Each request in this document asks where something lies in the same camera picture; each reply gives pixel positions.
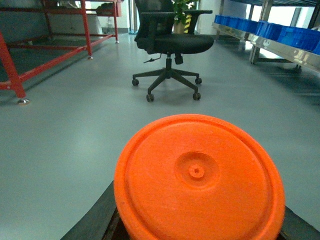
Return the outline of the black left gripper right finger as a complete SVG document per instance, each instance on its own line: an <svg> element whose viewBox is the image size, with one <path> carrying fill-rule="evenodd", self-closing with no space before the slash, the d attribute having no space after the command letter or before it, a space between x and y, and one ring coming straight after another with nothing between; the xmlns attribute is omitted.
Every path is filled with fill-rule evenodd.
<svg viewBox="0 0 320 240"><path fill-rule="evenodd" d="M320 232L286 206L284 221L278 239L320 240Z"/></svg>

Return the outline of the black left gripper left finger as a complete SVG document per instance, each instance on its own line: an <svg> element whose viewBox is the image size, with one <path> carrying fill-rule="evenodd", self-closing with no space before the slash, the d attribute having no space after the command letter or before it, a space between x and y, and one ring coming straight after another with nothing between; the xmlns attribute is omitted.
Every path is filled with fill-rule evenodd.
<svg viewBox="0 0 320 240"><path fill-rule="evenodd" d="M111 182L90 210L62 237L63 240L121 240L123 223Z"/></svg>

